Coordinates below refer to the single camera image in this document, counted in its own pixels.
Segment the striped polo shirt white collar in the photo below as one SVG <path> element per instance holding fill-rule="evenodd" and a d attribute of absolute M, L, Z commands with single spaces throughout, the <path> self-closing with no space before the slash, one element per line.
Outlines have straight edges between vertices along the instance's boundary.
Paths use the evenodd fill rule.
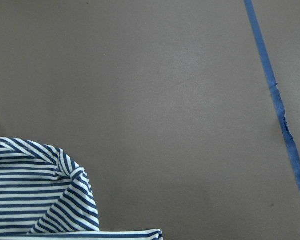
<path fill-rule="evenodd" d="M 88 175 L 62 149 L 0 137 L 0 240 L 161 240 L 162 231 L 101 231 Z"/>

